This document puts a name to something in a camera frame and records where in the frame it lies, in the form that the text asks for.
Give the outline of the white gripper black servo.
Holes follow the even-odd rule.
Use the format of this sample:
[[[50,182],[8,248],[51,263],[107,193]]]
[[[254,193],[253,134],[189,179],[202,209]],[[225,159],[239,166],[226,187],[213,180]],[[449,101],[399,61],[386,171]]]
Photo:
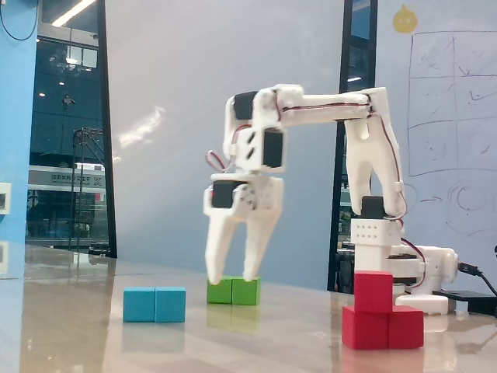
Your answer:
[[[257,277],[283,206],[283,180],[257,174],[213,174],[203,194],[203,212],[209,216],[205,262],[211,284],[219,284],[236,230],[246,222],[243,277]]]

